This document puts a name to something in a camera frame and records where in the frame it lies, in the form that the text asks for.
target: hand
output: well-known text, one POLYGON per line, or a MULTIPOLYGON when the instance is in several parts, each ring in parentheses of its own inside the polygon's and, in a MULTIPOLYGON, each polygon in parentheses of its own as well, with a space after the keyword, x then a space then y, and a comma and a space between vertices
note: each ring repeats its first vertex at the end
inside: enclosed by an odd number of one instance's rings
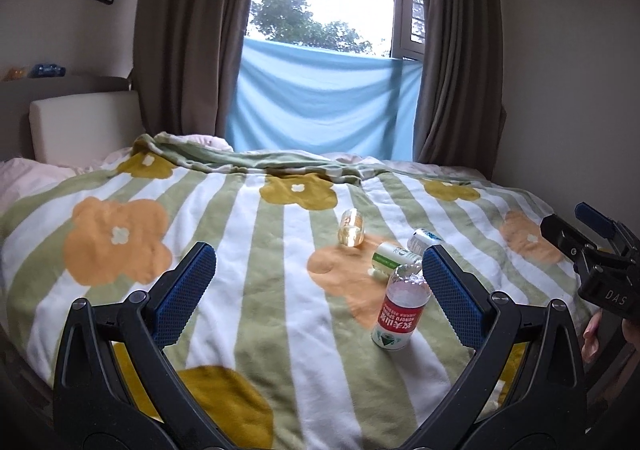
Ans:
POLYGON ((629 320, 623 320, 622 334, 625 335, 625 340, 633 344, 636 351, 640 352, 640 325, 633 324, 629 320))
POLYGON ((584 338, 584 345, 582 346, 582 360, 586 364, 589 364, 593 361, 594 356, 600 348, 600 343, 598 341, 598 327, 600 325, 601 318, 602 309, 599 309, 598 312, 591 317, 587 328, 582 334, 582 338, 584 338))

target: screw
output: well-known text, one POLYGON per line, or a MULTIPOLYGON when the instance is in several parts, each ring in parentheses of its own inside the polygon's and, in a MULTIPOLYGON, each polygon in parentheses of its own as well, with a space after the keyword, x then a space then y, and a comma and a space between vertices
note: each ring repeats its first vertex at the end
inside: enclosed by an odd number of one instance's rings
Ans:
POLYGON ((566 304, 562 300, 551 300, 551 307, 556 311, 566 311, 566 304))
POLYGON ((509 297, 502 291, 496 291, 491 295, 491 300, 499 305, 504 305, 509 302, 509 297))
POLYGON ((79 298, 71 304, 71 309, 74 309, 75 311, 79 311, 84 306, 86 306, 86 298, 79 298))
POLYGON ((139 304, 146 298, 146 293, 144 291, 134 291, 129 295, 129 301, 132 304, 139 304))

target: bed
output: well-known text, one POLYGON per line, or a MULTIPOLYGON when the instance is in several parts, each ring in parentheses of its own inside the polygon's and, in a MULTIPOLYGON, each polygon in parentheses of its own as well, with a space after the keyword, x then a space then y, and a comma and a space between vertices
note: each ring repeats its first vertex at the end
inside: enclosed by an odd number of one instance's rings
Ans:
MULTIPOLYGON (((533 305, 561 298, 578 332, 595 311, 577 296, 571 263, 540 235, 552 210, 529 192, 456 167, 151 137, 139 134, 132 97, 32 104, 38 159, 74 174, 0 217, 0 353, 45 422, 70 303, 149 289, 197 241, 216 249, 216 276, 164 352, 246 448, 394 448, 444 397, 472 354, 434 298, 406 350, 370 340, 385 289, 372 253, 385 240, 406 245, 418 227, 489 290, 533 305), (337 225, 350 207, 366 239, 346 249, 337 225)), ((138 407, 157 417, 124 347, 115 349, 138 407)), ((521 354, 516 346, 484 414, 498 408, 521 354)))

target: blue gripper pad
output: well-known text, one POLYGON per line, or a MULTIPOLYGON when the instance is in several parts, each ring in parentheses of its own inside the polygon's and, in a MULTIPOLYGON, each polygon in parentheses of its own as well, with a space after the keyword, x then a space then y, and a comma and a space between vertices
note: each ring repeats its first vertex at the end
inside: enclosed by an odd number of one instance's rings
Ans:
POLYGON ((589 226, 603 239, 611 240, 616 234, 615 223, 587 203, 580 203, 575 207, 575 218, 589 226))
POLYGON ((424 252, 422 275, 460 343, 478 350, 484 344, 494 314, 488 302, 489 293, 474 275, 464 273, 440 245, 424 252))
POLYGON ((178 341, 215 272, 215 250, 198 242, 174 270, 164 273, 151 288, 145 319, 158 347, 178 341))

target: light blue sheet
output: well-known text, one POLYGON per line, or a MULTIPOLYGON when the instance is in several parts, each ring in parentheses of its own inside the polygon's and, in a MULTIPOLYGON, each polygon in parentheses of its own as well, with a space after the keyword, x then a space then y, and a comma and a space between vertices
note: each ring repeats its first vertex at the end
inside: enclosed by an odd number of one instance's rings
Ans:
POLYGON ((236 151, 412 160, 422 64, 244 39, 226 124, 236 151))

